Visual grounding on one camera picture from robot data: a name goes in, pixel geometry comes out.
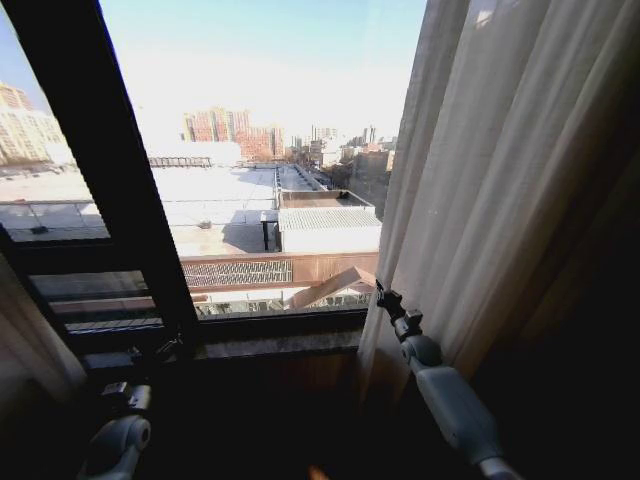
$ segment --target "white roof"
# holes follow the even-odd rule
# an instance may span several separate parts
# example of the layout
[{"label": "white roof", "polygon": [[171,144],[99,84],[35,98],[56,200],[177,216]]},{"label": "white roof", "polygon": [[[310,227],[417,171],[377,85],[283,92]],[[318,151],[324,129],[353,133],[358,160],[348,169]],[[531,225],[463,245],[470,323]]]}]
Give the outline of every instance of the white roof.
[{"label": "white roof", "polygon": [[319,228],[379,227],[375,215],[362,208],[287,208],[278,213],[281,232]]}]

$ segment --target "window glass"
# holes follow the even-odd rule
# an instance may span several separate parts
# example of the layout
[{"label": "window glass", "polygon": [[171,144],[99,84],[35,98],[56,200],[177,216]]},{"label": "window glass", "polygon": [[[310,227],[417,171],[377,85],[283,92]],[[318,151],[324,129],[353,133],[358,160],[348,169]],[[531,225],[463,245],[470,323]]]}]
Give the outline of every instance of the window glass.
[{"label": "window glass", "polygon": [[32,275],[30,279],[71,332],[162,324],[139,271]]},{"label": "window glass", "polygon": [[101,1],[201,318],[368,303],[425,3]]},{"label": "window glass", "polygon": [[1,5],[0,223],[15,241],[109,236]]}]

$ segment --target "rooftop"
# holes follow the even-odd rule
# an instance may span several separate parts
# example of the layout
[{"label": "rooftop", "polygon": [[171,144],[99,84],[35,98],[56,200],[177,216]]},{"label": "rooftop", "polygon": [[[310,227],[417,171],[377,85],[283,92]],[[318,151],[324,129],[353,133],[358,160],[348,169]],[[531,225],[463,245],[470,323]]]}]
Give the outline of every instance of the rooftop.
[{"label": "rooftop", "polygon": [[280,210],[281,232],[319,228],[380,227],[382,223],[370,211],[359,208],[293,208]]},{"label": "rooftop", "polygon": [[348,190],[322,190],[316,192],[281,192],[280,208],[308,207],[372,207],[370,203]]},{"label": "rooftop", "polygon": [[[280,165],[278,170],[281,190],[311,190],[295,166]],[[264,251],[260,216],[276,212],[275,165],[152,171],[179,255]],[[108,236],[79,172],[3,173],[0,223],[15,240]],[[202,222],[211,222],[210,228],[200,228]],[[48,231],[33,234],[30,229],[39,223]]]}]

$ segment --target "sky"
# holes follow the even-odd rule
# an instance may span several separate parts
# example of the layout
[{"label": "sky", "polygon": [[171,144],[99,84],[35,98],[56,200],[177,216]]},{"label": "sky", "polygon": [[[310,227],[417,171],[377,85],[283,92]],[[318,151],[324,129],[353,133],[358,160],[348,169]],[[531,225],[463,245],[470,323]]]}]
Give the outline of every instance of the sky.
[{"label": "sky", "polygon": [[[101,1],[145,144],[177,139],[184,112],[211,106],[249,109],[252,124],[284,127],[287,145],[312,124],[397,135],[425,5]],[[0,80],[41,106],[6,30],[0,21]]]},{"label": "sky", "polygon": [[37,109],[51,111],[2,4],[0,4],[0,82],[24,90]]}]

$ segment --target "dark window frame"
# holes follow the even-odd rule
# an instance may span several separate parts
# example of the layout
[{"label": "dark window frame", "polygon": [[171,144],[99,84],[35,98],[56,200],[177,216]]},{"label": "dark window frame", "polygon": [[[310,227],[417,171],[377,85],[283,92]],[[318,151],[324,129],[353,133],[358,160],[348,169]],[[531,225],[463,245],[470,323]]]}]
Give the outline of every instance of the dark window frame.
[{"label": "dark window frame", "polygon": [[[0,234],[12,267],[72,350],[159,346],[178,334],[195,345],[364,325],[366,308],[199,321],[99,2],[2,1],[110,233],[105,239],[20,243]],[[144,215],[137,216],[132,204]],[[142,272],[164,327],[70,333],[29,280],[29,275],[124,270]]]}]

